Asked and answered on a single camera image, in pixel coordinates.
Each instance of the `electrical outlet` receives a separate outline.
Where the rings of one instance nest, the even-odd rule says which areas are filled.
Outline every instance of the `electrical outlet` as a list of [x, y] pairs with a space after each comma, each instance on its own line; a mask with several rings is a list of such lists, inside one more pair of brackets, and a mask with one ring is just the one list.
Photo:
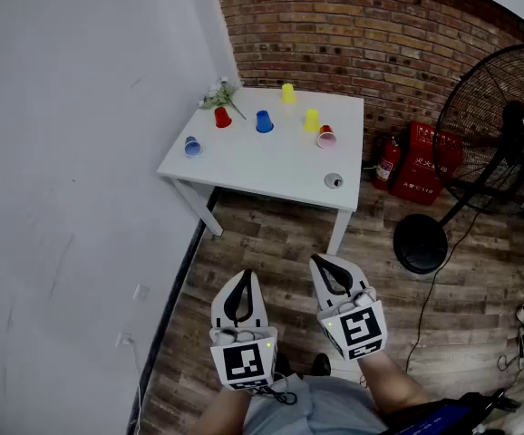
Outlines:
[[119, 332], [119, 335], [117, 335], [117, 342], [115, 342], [115, 348], [130, 344], [132, 339], [133, 337], [130, 333]]
[[137, 284], [137, 288], [135, 289], [135, 293], [133, 294], [133, 299], [141, 302], [145, 302], [147, 300], [147, 295], [150, 292], [150, 288], [146, 285]]

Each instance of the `red fire extinguisher box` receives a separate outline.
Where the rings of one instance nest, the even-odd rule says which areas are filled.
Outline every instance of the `red fire extinguisher box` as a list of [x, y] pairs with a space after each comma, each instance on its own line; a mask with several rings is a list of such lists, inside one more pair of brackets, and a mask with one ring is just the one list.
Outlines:
[[[443, 189], [433, 162], [435, 128], [412, 121], [409, 129], [409, 149], [391, 188], [391, 194], [431, 205]], [[449, 178], [461, 164], [461, 139], [443, 132], [438, 146], [442, 148], [440, 172]]]

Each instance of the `standing fan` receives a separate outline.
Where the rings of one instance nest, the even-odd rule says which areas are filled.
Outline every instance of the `standing fan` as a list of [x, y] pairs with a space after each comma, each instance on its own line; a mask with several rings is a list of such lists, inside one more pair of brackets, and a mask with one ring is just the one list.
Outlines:
[[[449, 175], [454, 153], [461, 164]], [[464, 205], [504, 215], [524, 209], [524, 45], [490, 55], [463, 76], [438, 119], [433, 157], [440, 181], [459, 201], [440, 222], [414, 214], [397, 225], [395, 254], [416, 274], [443, 262], [443, 227]]]

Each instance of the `plastic cup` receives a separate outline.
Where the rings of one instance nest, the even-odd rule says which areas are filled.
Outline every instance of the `plastic cup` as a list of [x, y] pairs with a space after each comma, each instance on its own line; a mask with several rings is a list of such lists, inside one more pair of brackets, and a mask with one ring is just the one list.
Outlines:
[[296, 103], [295, 88], [291, 83], [285, 83], [282, 86], [282, 102]]
[[274, 124], [270, 120], [268, 111], [262, 110], [256, 113], [256, 130], [261, 134], [265, 134], [274, 129]]
[[219, 128], [225, 128], [232, 123], [232, 119], [229, 117], [226, 108], [220, 106], [214, 110], [214, 116], [216, 117], [216, 126]]
[[318, 111], [317, 110], [306, 110], [305, 118], [305, 131], [307, 132], [319, 132], [320, 123], [318, 122]]
[[199, 145], [195, 137], [192, 137], [190, 135], [189, 137], [186, 138], [185, 151], [186, 151], [186, 156], [188, 158], [193, 158], [195, 156], [198, 156], [201, 153], [201, 145]]
[[316, 139], [316, 145], [321, 149], [328, 149], [334, 147], [336, 144], [336, 136], [333, 133], [331, 126], [323, 126], [320, 128], [318, 138]]

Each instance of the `white table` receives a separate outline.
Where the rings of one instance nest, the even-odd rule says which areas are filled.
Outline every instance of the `white table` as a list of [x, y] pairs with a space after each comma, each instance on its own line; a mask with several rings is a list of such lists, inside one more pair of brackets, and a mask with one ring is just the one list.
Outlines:
[[[196, 110], [161, 163], [158, 173], [171, 178], [216, 236], [222, 227], [198, 196], [191, 182], [244, 190], [338, 209], [327, 253], [335, 255], [344, 231], [356, 210], [361, 181], [363, 153], [363, 100], [331, 93], [296, 91], [297, 102], [282, 102], [280, 89], [241, 88], [234, 103], [246, 120], [231, 107], [226, 110], [232, 123], [216, 127], [214, 110]], [[333, 128], [337, 138], [331, 149], [316, 145], [317, 133], [303, 128], [306, 110], [319, 111], [321, 124]], [[268, 111], [274, 129], [256, 131], [256, 113]], [[185, 139], [194, 136], [202, 146], [201, 155], [188, 158]], [[343, 185], [329, 188], [328, 173], [340, 174]]]

